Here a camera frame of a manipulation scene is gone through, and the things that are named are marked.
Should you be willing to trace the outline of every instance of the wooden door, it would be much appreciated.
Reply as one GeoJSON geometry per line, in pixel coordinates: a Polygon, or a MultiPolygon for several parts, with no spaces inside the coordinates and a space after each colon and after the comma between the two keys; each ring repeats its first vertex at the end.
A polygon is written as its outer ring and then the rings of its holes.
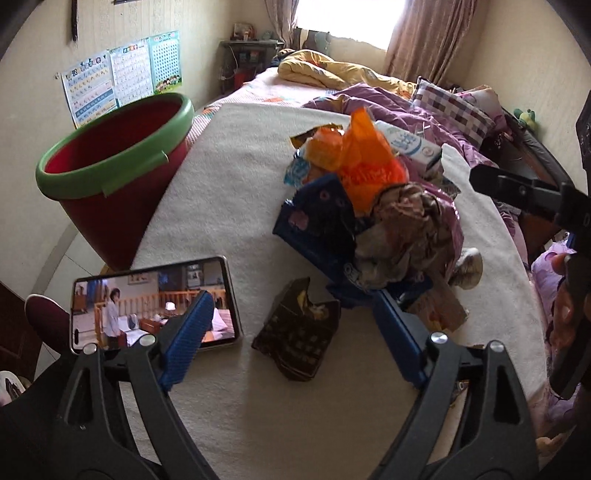
{"type": "Polygon", "coordinates": [[[25,317],[25,302],[0,283],[0,370],[33,381],[41,339],[25,317]]]}

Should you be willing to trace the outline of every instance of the phone screen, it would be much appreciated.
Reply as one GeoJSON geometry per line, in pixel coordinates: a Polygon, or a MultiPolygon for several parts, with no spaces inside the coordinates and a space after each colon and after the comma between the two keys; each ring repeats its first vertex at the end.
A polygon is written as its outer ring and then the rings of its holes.
{"type": "Polygon", "coordinates": [[[80,353],[88,343],[122,349],[147,333],[158,335],[204,290],[212,295],[215,308],[201,348],[235,342],[240,323],[223,257],[80,278],[72,292],[72,350],[80,353]]]}

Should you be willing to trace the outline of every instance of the orange plastic bag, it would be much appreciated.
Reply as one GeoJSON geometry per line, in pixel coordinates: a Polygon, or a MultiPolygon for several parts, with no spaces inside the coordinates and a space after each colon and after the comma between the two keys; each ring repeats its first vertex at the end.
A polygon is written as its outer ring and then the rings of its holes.
{"type": "Polygon", "coordinates": [[[385,187],[408,182],[406,166],[392,153],[363,108],[353,112],[344,134],[335,125],[318,127],[306,140],[304,157],[320,171],[339,175],[358,213],[369,213],[374,198],[385,187]]]}
{"type": "Polygon", "coordinates": [[[369,213],[384,187],[408,182],[406,166],[392,153],[365,109],[351,115],[340,155],[337,173],[356,212],[369,213]]]}

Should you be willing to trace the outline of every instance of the window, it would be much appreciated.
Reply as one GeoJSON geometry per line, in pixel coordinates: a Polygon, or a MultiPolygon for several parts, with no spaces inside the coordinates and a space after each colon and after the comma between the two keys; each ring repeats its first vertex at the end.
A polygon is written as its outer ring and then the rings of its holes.
{"type": "Polygon", "coordinates": [[[405,0],[300,0],[296,24],[386,50],[405,0]]]}

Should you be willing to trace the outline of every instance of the curtain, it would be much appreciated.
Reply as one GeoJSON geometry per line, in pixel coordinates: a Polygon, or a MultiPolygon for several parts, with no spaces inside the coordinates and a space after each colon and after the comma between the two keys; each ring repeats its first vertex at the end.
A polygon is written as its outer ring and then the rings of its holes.
{"type": "Polygon", "coordinates": [[[443,80],[474,19],[479,0],[407,0],[394,29],[384,72],[416,82],[443,80]]]}
{"type": "Polygon", "coordinates": [[[292,33],[296,27],[296,10],[300,0],[265,0],[269,19],[285,47],[291,47],[292,33]]]}

